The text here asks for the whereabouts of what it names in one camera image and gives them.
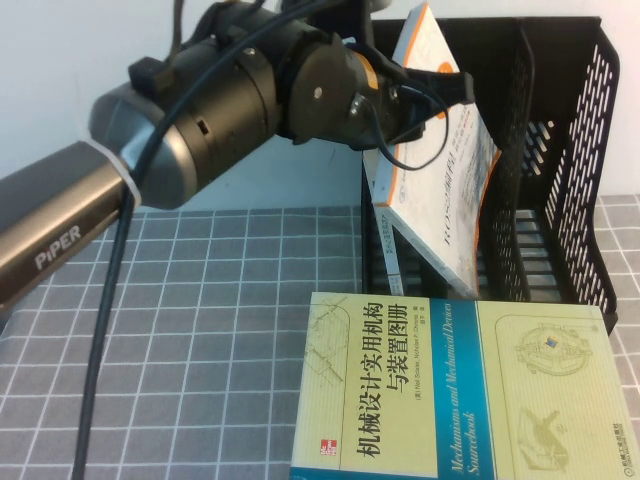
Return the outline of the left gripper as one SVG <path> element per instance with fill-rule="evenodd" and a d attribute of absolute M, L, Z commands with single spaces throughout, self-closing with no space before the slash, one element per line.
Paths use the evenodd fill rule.
<path fill-rule="evenodd" d="M 385 142 L 396 145 L 418 140 L 425 130 L 428 106 L 474 103 L 474 81 L 466 72 L 441 73 L 405 69 L 370 45 L 348 45 L 372 74 L 361 94 L 373 105 Z"/>

